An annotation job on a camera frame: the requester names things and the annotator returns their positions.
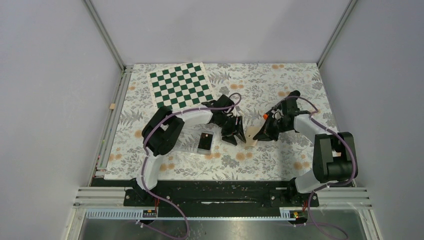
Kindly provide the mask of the beige leather card holder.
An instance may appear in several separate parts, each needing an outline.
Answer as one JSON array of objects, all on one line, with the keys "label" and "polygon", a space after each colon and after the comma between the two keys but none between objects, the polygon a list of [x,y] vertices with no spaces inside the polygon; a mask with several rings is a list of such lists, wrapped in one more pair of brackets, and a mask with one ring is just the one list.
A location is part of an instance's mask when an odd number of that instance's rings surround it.
[{"label": "beige leather card holder", "polygon": [[246,138],[246,143],[245,143],[245,147],[246,148],[255,148],[258,140],[254,140],[253,137],[260,131],[261,127],[258,126],[249,126],[246,129],[245,132],[245,138]]}]

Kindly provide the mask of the stack of credit cards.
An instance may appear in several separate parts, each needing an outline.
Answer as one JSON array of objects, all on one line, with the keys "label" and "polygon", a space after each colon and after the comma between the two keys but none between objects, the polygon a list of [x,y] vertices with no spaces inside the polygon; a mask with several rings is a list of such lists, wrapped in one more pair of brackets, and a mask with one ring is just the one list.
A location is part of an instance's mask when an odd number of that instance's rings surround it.
[{"label": "stack of credit cards", "polygon": [[214,135],[212,133],[202,132],[199,138],[198,149],[210,151]]}]

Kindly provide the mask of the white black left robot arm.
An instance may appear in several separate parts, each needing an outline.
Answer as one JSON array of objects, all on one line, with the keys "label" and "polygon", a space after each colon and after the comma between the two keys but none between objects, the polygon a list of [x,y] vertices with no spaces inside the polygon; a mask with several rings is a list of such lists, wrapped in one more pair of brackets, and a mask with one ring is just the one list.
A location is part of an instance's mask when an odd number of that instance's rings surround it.
[{"label": "white black left robot arm", "polygon": [[136,183],[140,187],[136,199],[144,206],[155,200],[160,166],[163,157],[175,147],[184,128],[195,125],[214,124],[221,128],[221,139],[224,142],[237,145],[237,140],[246,143],[241,115],[233,114],[233,110],[241,101],[234,102],[229,96],[221,95],[217,100],[200,103],[198,106],[172,110],[168,106],[160,107],[142,130],[145,159],[142,162]]}]

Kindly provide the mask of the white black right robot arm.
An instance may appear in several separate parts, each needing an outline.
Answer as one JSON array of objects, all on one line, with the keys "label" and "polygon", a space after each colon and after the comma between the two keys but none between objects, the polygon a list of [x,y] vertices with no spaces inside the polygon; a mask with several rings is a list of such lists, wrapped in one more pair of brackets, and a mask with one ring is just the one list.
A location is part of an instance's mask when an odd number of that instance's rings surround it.
[{"label": "white black right robot arm", "polygon": [[297,100],[302,99],[298,90],[265,113],[265,122],[253,137],[258,142],[277,141],[280,134],[294,131],[305,136],[313,145],[312,168],[291,181],[287,201],[293,206],[301,205],[307,193],[349,184],[357,176],[357,163],[353,135],[335,132],[324,126],[313,115],[318,112],[301,110]]}]

